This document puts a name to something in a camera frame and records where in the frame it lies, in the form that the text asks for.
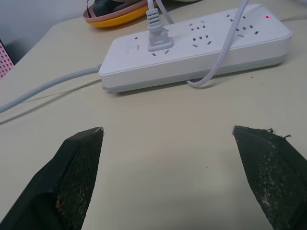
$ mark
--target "desk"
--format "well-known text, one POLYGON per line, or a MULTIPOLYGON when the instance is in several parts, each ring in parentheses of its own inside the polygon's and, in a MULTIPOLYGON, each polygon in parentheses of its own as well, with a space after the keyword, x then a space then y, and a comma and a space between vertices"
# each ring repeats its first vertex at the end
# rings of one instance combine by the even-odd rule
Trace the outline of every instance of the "desk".
MULTIPOLYGON (((280 19, 306 14, 290 0, 262 0, 280 19)), ((170 12, 175 22, 238 7, 204 0, 170 12)), ((105 138, 84 230, 271 230, 246 180, 233 125, 273 127, 307 157, 307 23, 278 67, 120 95, 98 75, 71 80, 0 116, 0 219, 64 139, 96 126, 105 138)), ((0 81, 0 104, 64 74, 100 64, 116 37, 146 21, 97 30, 82 18, 60 23, 0 81)))

